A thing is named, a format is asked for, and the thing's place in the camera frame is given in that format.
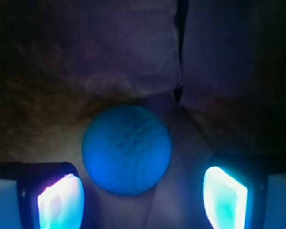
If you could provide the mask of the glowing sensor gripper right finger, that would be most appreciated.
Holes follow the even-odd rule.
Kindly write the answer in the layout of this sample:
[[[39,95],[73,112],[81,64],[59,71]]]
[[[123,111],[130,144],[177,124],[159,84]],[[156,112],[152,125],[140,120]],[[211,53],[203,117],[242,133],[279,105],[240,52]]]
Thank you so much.
[[[203,201],[214,229],[286,229],[286,156],[214,156]]]

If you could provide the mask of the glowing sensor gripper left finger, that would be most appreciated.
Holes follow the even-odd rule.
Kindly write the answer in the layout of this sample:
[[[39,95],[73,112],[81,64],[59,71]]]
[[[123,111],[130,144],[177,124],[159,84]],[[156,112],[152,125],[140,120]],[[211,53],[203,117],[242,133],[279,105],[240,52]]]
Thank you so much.
[[[83,212],[73,164],[0,163],[0,229],[78,229]]]

